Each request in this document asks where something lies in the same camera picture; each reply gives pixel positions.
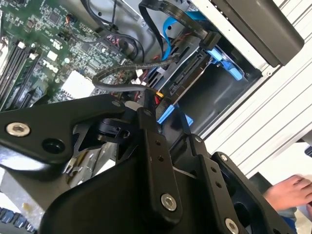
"black cable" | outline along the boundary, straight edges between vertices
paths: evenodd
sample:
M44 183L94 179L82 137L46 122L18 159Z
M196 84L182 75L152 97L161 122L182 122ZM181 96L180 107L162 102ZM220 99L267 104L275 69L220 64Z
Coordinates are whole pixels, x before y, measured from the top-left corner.
M147 12L147 8L150 8L151 4L146 3L146 1L142 1L139 5L138 8L140 10L140 13L142 15L142 17L144 18L144 21L146 22L146 24L150 27L150 29L152 30L153 34L155 35L155 38L160 46L160 60L163 57L163 51L164 51L164 43L162 41L162 36L158 30L158 28L156 27L155 23L153 22L152 18L150 17L150 15Z
M156 25L154 24L152 18L148 14L147 9L151 9L154 11L161 11L167 14L168 16L173 17L178 22L180 22L183 26L185 26L186 28L194 32L195 36L199 37L200 39L205 39L205 37L208 34L200 24L198 24L195 20L190 18L185 12L183 12L181 9L179 9L175 5L167 1L142 0L142 2L139 4L139 10L145 22L151 28L152 32L154 33L158 41L158 44L161 49L161 58L163 57L163 50L164 50L162 37Z
M175 5L167 1L160 1L157 8L159 11L176 19L184 27L192 31L194 35L197 36L198 38L203 40L208 35L208 32L198 22L193 20L184 11L182 11Z
M85 10L88 12L88 14L91 16L91 18L101 27L101 26L104 26L102 22L104 23L108 23L108 25L111 25L114 26L113 23L111 22L108 22L104 19L102 19L100 16L96 15L92 9L91 9L91 6L90 6L90 0L80 0L80 2L82 3L83 7L85 8ZM129 35L126 35L126 34L120 34L120 33L113 33L113 32L110 32L106 27L103 27L103 30L104 30L104 33L105 33L105 37L107 37L108 35L113 35L117 38L124 38L126 39L126 42L131 44L135 49L136 51L138 51L138 46L140 47L141 49L141 53L142 53L142 62L144 62L144 59L145 59L145 53L144 53L144 48L142 46L142 44L134 37L132 36L129 36Z
M96 15L93 10L91 9L90 6L90 0L80 0L80 2L82 3L83 7L85 8L85 10L88 12L88 14L91 16L91 18L99 25L103 25L103 23L109 25L111 28L114 26L114 24L112 22L109 22L105 19L102 19L101 17L99 17L98 15Z
M146 89L157 92L157 90L151 87L147 87L147 86L140 85L140 84L105 84L105 83L100 82L100 80L104 79L105 77L113 73L117 73L119 71L150 69L153 67L160 67L160 66L168 65L173 62L178 62L179 59L180 59L179 56L173 56L172 58L167 59L165 61L161 61L161 62L137 63L137 64L131 63L131 64L111 67L108 70L103 70L97 73L93 77L92 83L98 89L102 89L108 92L132 92L132 91L144 91Z
M113 36L115 36L115 37L127 38L127 39L129 39L129 40L133 40L133 41L140 47L141 53L142 53L142 62L144 62L144 60L145 60L144 48L143 48L141 42L139 42L138 39L136 39L136 38L134 38L134 37L132 37L132 36L129 36L129 35L127 35L127 34L120 34L120 33L111 33L111 34L112 34Z
M117 7L117 0L114 0L113 16L112 16L112 24L114 24L114 23L115 23L116 7Z

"microchip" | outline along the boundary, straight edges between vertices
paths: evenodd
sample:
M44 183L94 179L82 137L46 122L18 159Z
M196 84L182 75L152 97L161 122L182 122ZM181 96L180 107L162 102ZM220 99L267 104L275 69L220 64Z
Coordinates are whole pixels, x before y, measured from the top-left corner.
M29 20L29 21L27 21L26 26L27 26L27 28L32 28L34 26L34 22Z
M91 47L90 44L84 43L84 44L81 46L81 49L82 49L85 53L87 53L87 52L89 51L90 47Z
M59 21L59 16L57 14L55 14L54 12L52 12L50 14L50 17L49 17L50 21L52 21L53 23L57 24L58 21Z

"blue cable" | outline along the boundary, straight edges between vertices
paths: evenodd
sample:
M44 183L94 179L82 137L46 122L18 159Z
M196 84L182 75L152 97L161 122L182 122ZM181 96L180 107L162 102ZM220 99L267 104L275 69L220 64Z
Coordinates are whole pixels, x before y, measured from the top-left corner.
M207 20L202 13L200 13L199 11L187 11L186 14L191 17L193 20ZM164 22L164 25L162 27L162 32L163 32L163 35L164 35L164 38L166 39L166 42L168 44L168 47L166 49L166 52L164 53L163 57L162 57L162 60L166 60L171 52L171 43L170 43L170 40L167 36L167 33L166 33L166 30L168 29L169 26L171 26L172 24L174 23L177 23L178 21L172 17L169 17L166 19L166 21Z

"red wire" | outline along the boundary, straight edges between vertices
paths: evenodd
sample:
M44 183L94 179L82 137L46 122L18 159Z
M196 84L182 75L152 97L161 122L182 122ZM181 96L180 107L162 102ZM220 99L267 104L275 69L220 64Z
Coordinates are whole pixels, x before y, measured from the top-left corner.
M160 104L160 101L157 96L155 96L155 102L156 102L156 105Z

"black ram slot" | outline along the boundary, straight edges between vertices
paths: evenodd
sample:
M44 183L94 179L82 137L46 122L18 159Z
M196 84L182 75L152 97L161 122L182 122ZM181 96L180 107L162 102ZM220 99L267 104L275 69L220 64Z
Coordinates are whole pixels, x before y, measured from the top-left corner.
M10 106L8 107L8 110L15 110L15 109L19 109L21 107L21 105L19 105L21 96L22 96L25 88L28 88L27 83L28 83L29 78L31 77L33 70L34 70L35 66L37 65L38 61L39 61L39 58L37 58L36 61L34 61L33 65L29 69L27 69L27 71L25 71L25 75L23 75L23 77L21 78L21 80L23 82L20 86L20 89L18 90L17 94L14 96L14 99L13 99L12 103L10 104Z
M0 106L5 103L7 96L10 93L10 88L14 84L15 79L20 73L23 65L25 64L30 49L21 49L18 47L18 42L13 42L14 48L9 56L5 65L2 76L0 77Z
M29 91L26 94L26 96L25 96L23 102L21 103L19 109L29 107L29 103L30 103L33 95L35 94L35 92L36 92L36 90L34 89L34 90Z

